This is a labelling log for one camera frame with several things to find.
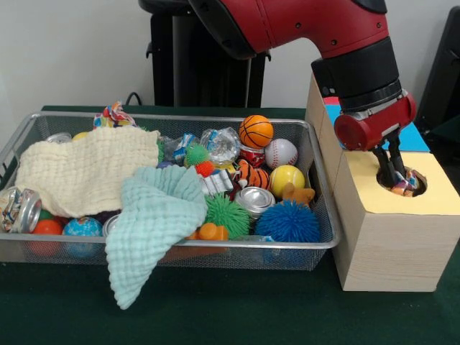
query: metal basket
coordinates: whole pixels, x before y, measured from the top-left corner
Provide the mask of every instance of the metal basket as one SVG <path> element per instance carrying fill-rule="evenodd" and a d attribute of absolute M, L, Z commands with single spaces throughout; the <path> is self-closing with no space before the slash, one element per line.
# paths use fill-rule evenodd
<path fill-rule="evenodd" d="M 40 112 L 27 117 L 0 152 L 0 189 L 14 185 L 19 158 L 35 142 L 52 134 L 75 135 L 92 130 L 94 114 Z M 162 135 L 180 137 L 185 132 L 201 136 L 205 129 L 238 129 L 243 119 L 133 115 L 139 126 L 158 129 Z M 327 249 L 336 246 L 341 233 L 334 200 L 328 188 L 323 160 L 313 127 L 299 120 L 271 120 L 275 138 L 285 138 L 297 148 L 297 167 L 316 191 L 311 209 L 321 229 L 319 243 L 255 241 L 191 241 L 177 243 L 160 262 L 173 267 L 218 267 L 263 270 L 312 270 Z M 55 264 L 106 264 L 104 237 L 0 234 L 0 262 Z"/>

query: orange basketball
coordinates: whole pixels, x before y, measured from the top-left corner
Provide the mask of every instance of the orange basketball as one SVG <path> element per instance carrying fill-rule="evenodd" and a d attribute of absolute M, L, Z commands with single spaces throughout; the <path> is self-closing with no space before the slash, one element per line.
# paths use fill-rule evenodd
<path fill-rule="evenodd" d="M 262 149 L 272 138 L 273 126 L 265 116 L 248 116 L 239 126 L 239 139 L 244 146 Z"/>

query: white towel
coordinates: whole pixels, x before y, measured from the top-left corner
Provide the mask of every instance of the white towel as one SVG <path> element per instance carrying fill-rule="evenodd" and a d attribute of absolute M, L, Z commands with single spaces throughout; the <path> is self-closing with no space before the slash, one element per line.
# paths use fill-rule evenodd
<path fill-rule="evenodd" d="M 65 144 L 38 142 L 21 156 L 16 186 L 37 191 L 52 214 L 78 218 L 121 208 L 121 183 L 158 164 L 160 133 L 99 128 Z"/>

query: light blue cloth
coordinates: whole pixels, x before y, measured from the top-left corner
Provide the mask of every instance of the light blue cloth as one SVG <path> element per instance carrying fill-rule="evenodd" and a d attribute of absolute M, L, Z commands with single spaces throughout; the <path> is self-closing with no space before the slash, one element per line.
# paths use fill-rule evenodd
<path fill-rule="evenodd" d="M 137 298 L 166 252 L 190 236 L 208 210 L 194 167 L 142 167 L 121 190 L 123 211 L 106 240 L 111 288 L 121 309 Z"/>

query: red robot arm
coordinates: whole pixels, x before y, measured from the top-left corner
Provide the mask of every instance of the red robot arm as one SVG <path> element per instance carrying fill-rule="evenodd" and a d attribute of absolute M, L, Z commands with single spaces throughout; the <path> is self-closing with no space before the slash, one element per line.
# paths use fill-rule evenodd
<path fill-rule="evenodd" d="M 415 102 L 401 89 L 388 34 L 385 0 L 189 0 L 196 14 L 233 57 L 259 52 L 300 37 L 322 59 L 312 63 L 323 96 L 338 96 L 342 115 L 334 128 L 349 150 L 372 150 L 395 182 L 405 174 L 400 130 L 415 118 Z M 390 141 L 391 161 L 382 149 Z"/>

